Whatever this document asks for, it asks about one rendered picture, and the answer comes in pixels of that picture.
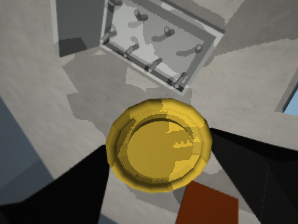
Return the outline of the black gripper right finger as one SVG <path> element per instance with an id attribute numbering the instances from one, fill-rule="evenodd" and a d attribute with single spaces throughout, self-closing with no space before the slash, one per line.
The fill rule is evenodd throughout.
<path id="1" fill-rule="evenodd" d="M 215 128 L 212 152 L 261 224 L 298 224 L 298 150 Z"/>

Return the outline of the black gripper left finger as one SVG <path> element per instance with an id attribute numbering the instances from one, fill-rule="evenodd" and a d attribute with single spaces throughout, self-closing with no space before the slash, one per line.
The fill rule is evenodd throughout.
<path id="1" fill-rule="evenodd" d="M 98 224 L 109 170 L 105 144 L 26 200 L 0 205 L 0 224 Z"/>

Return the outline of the light blue flat mat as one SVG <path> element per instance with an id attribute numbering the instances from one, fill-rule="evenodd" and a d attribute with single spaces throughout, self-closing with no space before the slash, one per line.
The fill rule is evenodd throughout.
<path id="1" fill-rule="evenodd" d="M 282 111 L 284 114 L 298 116 L 298 83 Z"/>

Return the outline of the yellow plate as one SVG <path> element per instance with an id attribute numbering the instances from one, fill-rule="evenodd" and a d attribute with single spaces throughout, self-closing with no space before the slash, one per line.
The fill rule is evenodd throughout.
<path id="1" fill-rule="evenodd" d="M 130 187 L 169 192 L 202 172 L 212 141 L 207 121 L 193 106 L 172 98 L 147 99 L 127 108 L 112 124 L 107 160 Z"/>

